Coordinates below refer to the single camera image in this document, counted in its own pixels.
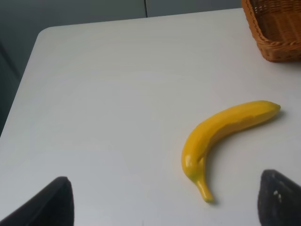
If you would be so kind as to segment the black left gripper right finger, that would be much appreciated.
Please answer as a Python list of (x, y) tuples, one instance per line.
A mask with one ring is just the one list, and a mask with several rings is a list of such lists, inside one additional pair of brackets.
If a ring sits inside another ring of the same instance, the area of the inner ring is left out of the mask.
[(261, 175), (258, 217), (262, 226), (301, 224), (301, 186), (274, 169)]

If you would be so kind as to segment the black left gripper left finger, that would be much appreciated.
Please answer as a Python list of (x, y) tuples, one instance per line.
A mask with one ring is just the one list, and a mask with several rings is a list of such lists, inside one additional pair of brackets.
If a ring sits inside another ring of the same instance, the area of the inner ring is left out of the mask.
[(0, 221), (2, 226), (72, 226), (74, 199), (70, 180), (57, 177)]

